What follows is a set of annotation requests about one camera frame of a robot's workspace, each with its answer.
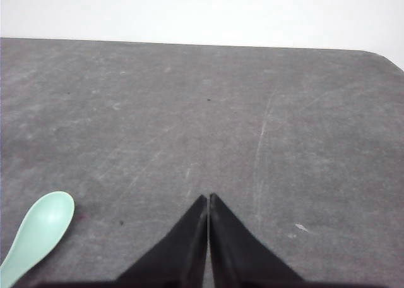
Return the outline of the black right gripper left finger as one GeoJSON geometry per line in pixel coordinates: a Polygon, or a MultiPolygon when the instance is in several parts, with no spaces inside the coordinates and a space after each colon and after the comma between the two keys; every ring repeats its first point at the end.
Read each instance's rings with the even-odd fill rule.
{"type": "Polygon", "coordinates": [[[199,196],[167,235],[118,278],[129,287],[202,287],[208,200],[199,196]]]}

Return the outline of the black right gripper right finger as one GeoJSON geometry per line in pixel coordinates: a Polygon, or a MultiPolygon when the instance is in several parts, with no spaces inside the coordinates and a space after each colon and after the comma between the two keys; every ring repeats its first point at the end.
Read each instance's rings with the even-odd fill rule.
{"type": "Polygon", "coordinates": [[[210,251],[216,287],[292,287],[304,279],[264,246],[215,193],[210,195],[210,251]]]}

